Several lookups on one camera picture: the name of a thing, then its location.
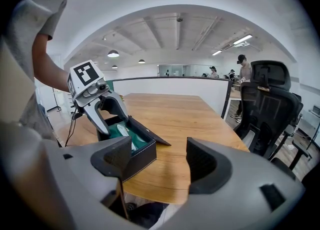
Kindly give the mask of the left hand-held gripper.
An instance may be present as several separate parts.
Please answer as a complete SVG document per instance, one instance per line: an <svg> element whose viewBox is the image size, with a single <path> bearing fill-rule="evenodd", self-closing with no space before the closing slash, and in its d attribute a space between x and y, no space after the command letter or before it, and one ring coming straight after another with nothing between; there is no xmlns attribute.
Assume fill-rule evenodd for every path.
<svg viewBox="0 0 320 230"><path fill-rule="evenodd" d="M129 120L127 108L119 94L110 90L103 73L88 60L70 68L67 85L75 107L85 113L101 133L109 135L110 129L99 113L107 111L124 122Z"/></svg>

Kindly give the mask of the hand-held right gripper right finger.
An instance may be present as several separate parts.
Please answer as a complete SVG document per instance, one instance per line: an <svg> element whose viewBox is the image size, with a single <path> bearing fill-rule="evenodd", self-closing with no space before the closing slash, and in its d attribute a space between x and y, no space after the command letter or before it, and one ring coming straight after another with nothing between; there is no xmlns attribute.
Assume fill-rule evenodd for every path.
<svg viewBox="0 0 320 230"><path fill-rule="evenodd" d="M190 195L209 195L219 190L232 176L233 167L223 154L188 137L186 161L190 169Z"/></svg>

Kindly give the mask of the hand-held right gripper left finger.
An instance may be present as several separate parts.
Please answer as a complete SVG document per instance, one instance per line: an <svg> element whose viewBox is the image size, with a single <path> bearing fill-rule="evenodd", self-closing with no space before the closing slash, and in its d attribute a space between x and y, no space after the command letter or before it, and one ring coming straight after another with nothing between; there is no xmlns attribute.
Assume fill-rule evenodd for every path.
<svg viewBox="0 0 320 230"><path fill-rule="evenodd" d="M99 148L90 158L91 165L105 177L109 188L101 203L125 220L128 219L128 214L122 178L131 159L131 143L130 137L106 140L106 146Z"/></svg>

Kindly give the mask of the black leather box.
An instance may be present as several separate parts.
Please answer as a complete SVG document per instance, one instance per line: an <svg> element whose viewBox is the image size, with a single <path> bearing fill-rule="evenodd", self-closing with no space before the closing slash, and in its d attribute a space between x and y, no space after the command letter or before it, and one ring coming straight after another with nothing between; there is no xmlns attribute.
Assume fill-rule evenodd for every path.
<svg viewBox="0 0 320 230"><path fill-rule="evenodd" d="M122 120L118 116L113 116L111 118L105 119L108 127L112 124L122 122ZM150 142L143 148L137 150L135 153L131 152L131 158L122 172L121 180L123 182L129 180L137 173L142 171L148 165L150 165L153 161L157 159L156 152L156 143L163 144L165 146L170 146L171 144L162 139L160 136L151 131L151 129L144 126L142 123L138 122L132 116L129 116L127 122L131 127L138 130L140 134L144 138L150 138ZM97 137L99 141L110 139L109 135L103 134L100 131L97 131Z"/></svg>

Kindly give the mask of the green tissue pack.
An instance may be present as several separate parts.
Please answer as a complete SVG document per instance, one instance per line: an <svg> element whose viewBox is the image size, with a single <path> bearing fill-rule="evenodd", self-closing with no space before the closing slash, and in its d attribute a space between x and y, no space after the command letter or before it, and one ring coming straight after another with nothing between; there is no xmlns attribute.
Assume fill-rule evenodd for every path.
<svg viewBox="0 0 320 230"><path fill-rule="evenodd" d="M128 123L119 122L109 126L110 135L109 138L116 137L131 137L131 152L135 153L137 150L145 147L149 142L150 138L144 138L138 130L131 127Z"/></svg>

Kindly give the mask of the person's left forearm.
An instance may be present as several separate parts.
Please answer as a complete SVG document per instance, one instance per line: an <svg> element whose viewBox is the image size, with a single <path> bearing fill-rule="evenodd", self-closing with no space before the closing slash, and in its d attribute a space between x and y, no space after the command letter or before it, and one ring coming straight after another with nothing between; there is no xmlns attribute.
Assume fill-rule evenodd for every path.
<svg viewBox="0 0 320 230"><path fill-rule="evenodd" d="M47 54L49 36L37 34L32 45L32 64L35 78L41 83L60 91L69 92L68 73L58 67Z"/></svg>

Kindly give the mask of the black floor stand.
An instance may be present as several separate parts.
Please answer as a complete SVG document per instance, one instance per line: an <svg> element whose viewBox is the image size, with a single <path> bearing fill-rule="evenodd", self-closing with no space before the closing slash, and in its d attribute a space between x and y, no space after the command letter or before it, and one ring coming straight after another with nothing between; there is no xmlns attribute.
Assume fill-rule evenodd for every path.
<svg viewBox="0 0 320 230"><path fill-rule="evenodd" d="M59 92L55 88L52 88L52 93L53 93L53 96L54 96L54 99L55 99L57 112L60 112L62 110L62 108L61 108L60 103L59 103Z"/></svg>

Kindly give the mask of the black trousers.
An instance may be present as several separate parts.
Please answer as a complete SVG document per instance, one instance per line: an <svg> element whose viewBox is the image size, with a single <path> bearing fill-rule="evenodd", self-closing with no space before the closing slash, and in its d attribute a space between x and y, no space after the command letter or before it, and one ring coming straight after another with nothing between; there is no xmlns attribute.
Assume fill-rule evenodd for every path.
<svg viewBox="0 0 320 230"><path fill-rule="evenodd" d="M125 204L129 220L145 229L149 229L157 223L168 205L159 202L146 203L139 207L132 202Z"/></svg>

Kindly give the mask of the wooden table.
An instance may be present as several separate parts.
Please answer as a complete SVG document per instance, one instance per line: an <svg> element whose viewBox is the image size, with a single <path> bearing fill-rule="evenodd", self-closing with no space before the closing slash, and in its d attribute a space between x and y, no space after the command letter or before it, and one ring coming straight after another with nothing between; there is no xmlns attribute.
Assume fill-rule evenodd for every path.
<svg viewBox="0 0 320 230"><path fill-rule="evenodd" d="M232 83L227 79L205 77L139 77L113 80L113 87L123 96L130 93L198 96L225 118Z"/></svg>

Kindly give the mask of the black headrest office chair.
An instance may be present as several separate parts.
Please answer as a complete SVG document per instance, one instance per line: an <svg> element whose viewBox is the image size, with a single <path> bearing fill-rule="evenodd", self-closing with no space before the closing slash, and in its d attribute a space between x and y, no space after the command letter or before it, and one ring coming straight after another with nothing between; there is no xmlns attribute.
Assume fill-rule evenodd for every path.
<svg viewBox="0 0 320 230"><path fill-rule="evenodd" d="M280 61L260 60L251 63L249 82L240 86L242 114L234 129L241 140L248 139L250 152L268 158L299 107L290 92L291 77Z"/></svg>

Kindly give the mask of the grey t-shirt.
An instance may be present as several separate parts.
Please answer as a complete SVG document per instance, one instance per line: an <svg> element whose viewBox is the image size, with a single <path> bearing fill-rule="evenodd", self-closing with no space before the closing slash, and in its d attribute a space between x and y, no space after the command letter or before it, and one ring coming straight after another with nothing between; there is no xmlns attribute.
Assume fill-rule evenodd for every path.
<svg viewBox="0 0 320 230"><path fill-rule="evenodd" d="M16 63L31 82L34 76L32 46L37 34L53 35L68 0L20 0L7 23L3 38Z"/></svg>

